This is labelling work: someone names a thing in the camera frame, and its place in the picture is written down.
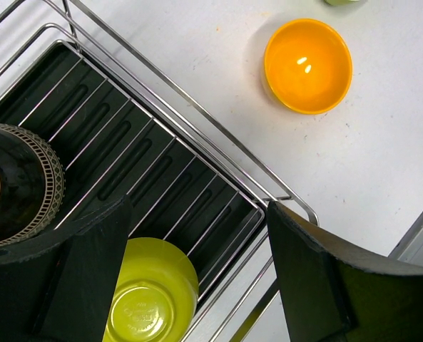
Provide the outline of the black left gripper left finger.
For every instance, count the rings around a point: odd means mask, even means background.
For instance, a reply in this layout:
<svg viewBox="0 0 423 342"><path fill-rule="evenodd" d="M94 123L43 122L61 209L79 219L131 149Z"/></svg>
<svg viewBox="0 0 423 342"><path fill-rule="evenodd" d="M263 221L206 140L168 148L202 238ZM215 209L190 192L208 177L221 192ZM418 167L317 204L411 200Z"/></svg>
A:
<svg viewBox="0 0 423 342"><path fill-rule="evenodd" d="M0 247L0 341L102 341L131 212L124 196Z"/></svg>

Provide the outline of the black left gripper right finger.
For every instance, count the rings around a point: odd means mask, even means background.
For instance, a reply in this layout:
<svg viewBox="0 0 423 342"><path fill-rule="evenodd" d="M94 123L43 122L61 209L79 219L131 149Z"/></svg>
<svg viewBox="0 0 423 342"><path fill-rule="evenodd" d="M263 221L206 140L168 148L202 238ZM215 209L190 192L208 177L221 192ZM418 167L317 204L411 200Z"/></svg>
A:
<svg viewBox="0 0 423 342"><path fill-rule="evenodd" d="M292 341L423 341L423 266L376 254L279 202L270 247Z"/></svg>

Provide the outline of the lime green bowl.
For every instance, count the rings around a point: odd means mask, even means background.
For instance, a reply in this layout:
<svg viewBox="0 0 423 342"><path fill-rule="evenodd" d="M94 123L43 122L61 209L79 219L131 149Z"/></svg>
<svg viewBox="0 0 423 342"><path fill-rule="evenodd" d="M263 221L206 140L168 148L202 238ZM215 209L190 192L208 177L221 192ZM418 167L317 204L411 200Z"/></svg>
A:
<svg viewBox="0 0 423 342"><path fill-rule="evenodd" d="M194 266L162 239L129 239L104 341L181 341L198 305Z"/></svg>

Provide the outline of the black patterned bowl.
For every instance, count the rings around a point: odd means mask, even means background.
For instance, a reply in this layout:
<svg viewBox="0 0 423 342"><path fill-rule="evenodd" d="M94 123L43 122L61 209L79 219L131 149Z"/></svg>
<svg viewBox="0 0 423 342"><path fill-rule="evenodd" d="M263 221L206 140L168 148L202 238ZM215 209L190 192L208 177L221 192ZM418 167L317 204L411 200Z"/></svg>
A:
<svg viewBox="0 0 423 342"><path fill-rule="evenodd" d="M44 230L65 195L63 165L37 134L0 123L0 247Z"/></svg>

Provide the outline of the orange bowl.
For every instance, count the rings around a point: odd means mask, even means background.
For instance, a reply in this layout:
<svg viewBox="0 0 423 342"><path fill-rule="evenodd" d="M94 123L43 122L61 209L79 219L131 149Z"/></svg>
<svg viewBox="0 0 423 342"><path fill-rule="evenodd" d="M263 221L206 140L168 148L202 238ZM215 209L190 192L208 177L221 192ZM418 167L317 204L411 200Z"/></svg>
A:
<svg viewBox="0 0 423 342"><path fill-rule="evenodd" d="M263 73L268 89L286 108L319 115L334 109L347 95L352 57L333 27L317 19L295 19L270 37Z"/></svg>

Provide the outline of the white square bowl green outside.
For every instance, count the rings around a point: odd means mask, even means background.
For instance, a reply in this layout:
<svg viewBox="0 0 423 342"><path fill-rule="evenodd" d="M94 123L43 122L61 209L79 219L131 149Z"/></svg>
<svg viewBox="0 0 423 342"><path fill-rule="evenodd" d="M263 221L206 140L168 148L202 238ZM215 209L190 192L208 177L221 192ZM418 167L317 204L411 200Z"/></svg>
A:
<svg viewBox="0 0 423 342"><path fill-rule="evenodd" d="M324 2L330 6L344 6L359 3L361 0L324 0Z"/></svg>

